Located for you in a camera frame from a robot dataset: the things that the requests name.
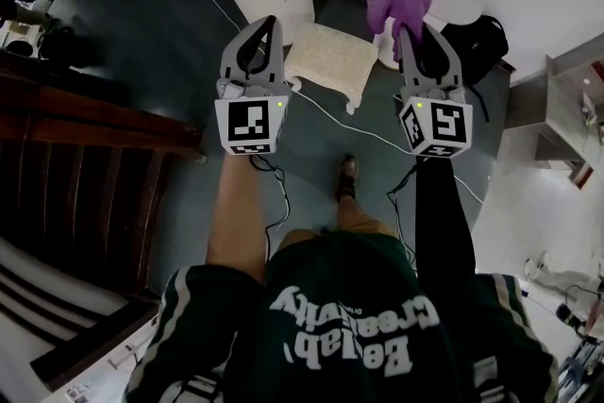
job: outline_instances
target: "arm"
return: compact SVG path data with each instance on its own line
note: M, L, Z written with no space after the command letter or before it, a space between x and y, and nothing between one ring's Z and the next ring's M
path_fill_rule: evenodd
M258 173L248 157L225 155L207 264L180 269L168 282L127 403L172 401L195 376L221 376L261 296L265 250Z
M264 279L266 238L258 171L248 157L225 155L206 263L238 269L260 283Z

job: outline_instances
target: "purple towel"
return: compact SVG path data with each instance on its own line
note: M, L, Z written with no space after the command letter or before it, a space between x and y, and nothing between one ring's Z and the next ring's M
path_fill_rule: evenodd
M394 18L394 60L398 61L398 34L405 25L413 37L422 44L422 25L432 0L367 0L367 22L375 34L384 31L389 17Z

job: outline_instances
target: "cabinet door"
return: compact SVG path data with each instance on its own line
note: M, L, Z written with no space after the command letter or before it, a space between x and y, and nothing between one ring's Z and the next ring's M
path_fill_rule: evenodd
M306 22L314 22L312 0L235 0L247 22L275 15L283 27L283 42L294 42L295 35Z

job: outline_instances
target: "sneaker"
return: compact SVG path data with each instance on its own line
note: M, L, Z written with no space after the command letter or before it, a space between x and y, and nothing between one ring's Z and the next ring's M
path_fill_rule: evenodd
M549 254L547 252L541 254L539 260L537 260L537 268L546 272L549 270Z
M347 153L340 165L340 177L338 179L338 188L336 189L336 200L340 203L340 199L344 195L350 195L353 198L357 197L355 191L355 182L359 176L359 163L357 158Z

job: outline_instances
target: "black backpack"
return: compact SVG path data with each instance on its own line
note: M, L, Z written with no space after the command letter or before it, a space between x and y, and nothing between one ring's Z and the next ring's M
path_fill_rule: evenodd
M477 96L488 122L486 106L474 85L510 50L503 25L495 17L482 15L470 25L447 24L441 33L460 57L463 84Z

